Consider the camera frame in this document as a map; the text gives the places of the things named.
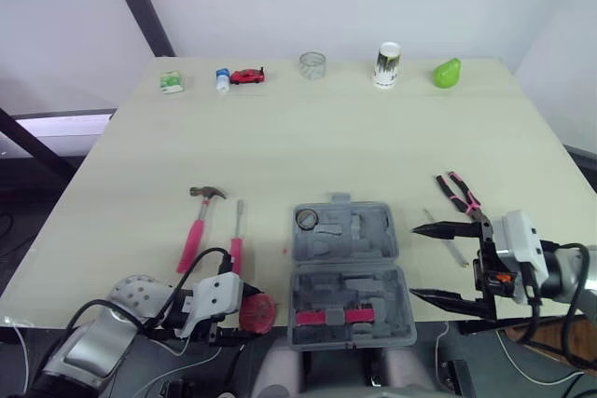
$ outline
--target hammer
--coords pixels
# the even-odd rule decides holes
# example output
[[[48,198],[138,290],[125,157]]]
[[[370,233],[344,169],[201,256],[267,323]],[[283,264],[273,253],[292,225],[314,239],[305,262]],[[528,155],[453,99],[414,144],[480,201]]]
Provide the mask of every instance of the hammer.
[[[214,196],[219,196],[224,199],[226,198],[224,193],[212,186],[204,186],[202,188],[192,186],[188,193],[190,196],[203,196],[203,200],[201,201],[199,216],[188,231],[185,249],[183,250],[182,255],[180,255],[178,268],[176,268],[176,272],[180,274],[187,272],[190,265],[193,263],[195,256],[197,256],[199,246],[201,245],[201,237],[203,236],[203,227],[205,226],[205,214],[207,213],[210,199]]]

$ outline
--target pink screwdriver handle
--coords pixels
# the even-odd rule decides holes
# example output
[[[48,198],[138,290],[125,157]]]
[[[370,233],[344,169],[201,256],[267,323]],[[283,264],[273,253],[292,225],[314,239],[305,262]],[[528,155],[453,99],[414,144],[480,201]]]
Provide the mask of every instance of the pink screwdriver handle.
[[[241,275],[243,269],[243,239],[233,238],[230,242],[230,256],[232,257],[232,272]]]
[[[176,268],[176,272],[179,274],[187,272],[188,268],[190,268],[190,265],[197,256],[197,251],[199,250],[199,245],[201,244],[201,237],[203,236],[204,223],[205,221],[198,219],[193,223],[193,226],[188,231],[185,249],[183,249],[183,254],[180,255],[178,268]]]

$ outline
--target white cable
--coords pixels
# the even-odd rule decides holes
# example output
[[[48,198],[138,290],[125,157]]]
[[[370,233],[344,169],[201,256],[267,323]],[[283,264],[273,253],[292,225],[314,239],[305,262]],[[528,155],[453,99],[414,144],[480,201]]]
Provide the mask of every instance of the white cable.
[[[440,334],[438,334],[436,337],[436,381],[437,381],[437,384],[439,384],[442,388],[444,388],[445,390],[449,390],[448,387],[445,386],[444,383],[439,380],[439,358],[438,358],[439,340],[441,338],[443,338],[445,335],[447,335],[448,332],[450,331],[450,324],[448,322],[444,322],[444,323],[446,324],[446,329],[443,332],[441,332]]]
[[[29,385],[29,356],[27,355],[27,346],[25,345],[25,339],[22,337],[21,331],[14,325],[13,328],[19,337],[19,341],[22,345],[22,354],[25,358],[25,383],[22,386],[22,392],[25,394],[27,392],[27,386]]]
[[[136,391],[133,394],[132,398],[135,398],[135,396],[137,396],[139,393],[141,393],[142,391],[144,391],[147,387],[151,386],[154,382],[159,381],[163,377],[167,377],[168,375],[171,375],[172,373],[180,372],[181,370],[186,370],[186,369],[191,368],[191,367],[196,367],[198,365],[209,363],[210,361],[212,361],[213,359],[215,359],[217,357],[217,355],[220,354],[221,351],[222,351],[222,348],[220,347],[219,349],[217,349],[217,351],[215,352],[214,356],[212,356],[211,358],[206,359],[205,361],[200,361],[199,363],[194,363],[194,364],[190,364],[190,365],[185,365],[184,367],[175,368],[174,370],[170,370],[169,372],[163,373],[163,374],[159,375],[158,377],[154,377],[152,380],[150,380],[149,382],[147,382],[145,386],[143,386],[141,389],[139,389],[138,391]]]
[[[563,382],[566,382],[570,379],[572,379],[573,377],[577,377],[579,375],[584,375],[584,372],[572,372],[570,375],[563,377],[562,379],[557,379],[555,381],[539,381],[538,379],[534,379],[532,377],[529,377],[526,373],[524,373],[520,367],[518,367],[516,365],[516,363],[514,362],[514,360],[512,359],[512,357],[510,356],[510,353],[507,352],[506,350],[506,346],[504,345],[504,341],[502,340],[502,338],[500,337],[500,334],[496,331],[495,335],[497,336],[497,340],[499,340],[500,345],[502,346],[502,350],[504,351],[504,354],[506,355],[506,357],[508,358],[508,360],[510,361],[510,363],[514,366],[514,368],[516,368],[518,370],[518,372],[523,375],[524,377],[526,377],[529,381],[533,382],[534,384],[537,384],[539,386],[557,386],[558,384],[562,384]]]
[[[156,345],[159,345],[160,347],[162,347],[163,349],[169,351],[172,356],[182,356],[183,354],[185,354],[185,351],[187,351],[187,347],[188,347],[188,342],[190,340],[190,337],[187,337],[187,342],[185,343],[185,347],[183,347],[182,350],[180,351],[174,351],[172,347],[168,347],[168,345],[166,344],[162,344],[161,342],[159,342],[158,340],[154,340],[154,339],[149,339],[151,342],[153,342]]]

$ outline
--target tool case compartment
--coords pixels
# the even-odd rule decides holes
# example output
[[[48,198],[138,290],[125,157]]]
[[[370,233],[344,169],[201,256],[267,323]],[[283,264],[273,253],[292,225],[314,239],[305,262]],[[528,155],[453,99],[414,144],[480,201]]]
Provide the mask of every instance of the tool case compartment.
[[[294,210],[288,343],[295,350],[404,347],[417,332],[389,207],[351,202]]]

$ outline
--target red toy car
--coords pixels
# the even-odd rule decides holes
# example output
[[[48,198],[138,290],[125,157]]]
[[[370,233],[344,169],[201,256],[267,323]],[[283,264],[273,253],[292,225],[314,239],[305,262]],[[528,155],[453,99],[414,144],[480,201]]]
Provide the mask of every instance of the red toy car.
[[[230,77],[232,84],[246,84],[246,83],[262,83],[265,81],[265,74],[263,67],[261,69],[245,69],[236,71]]]

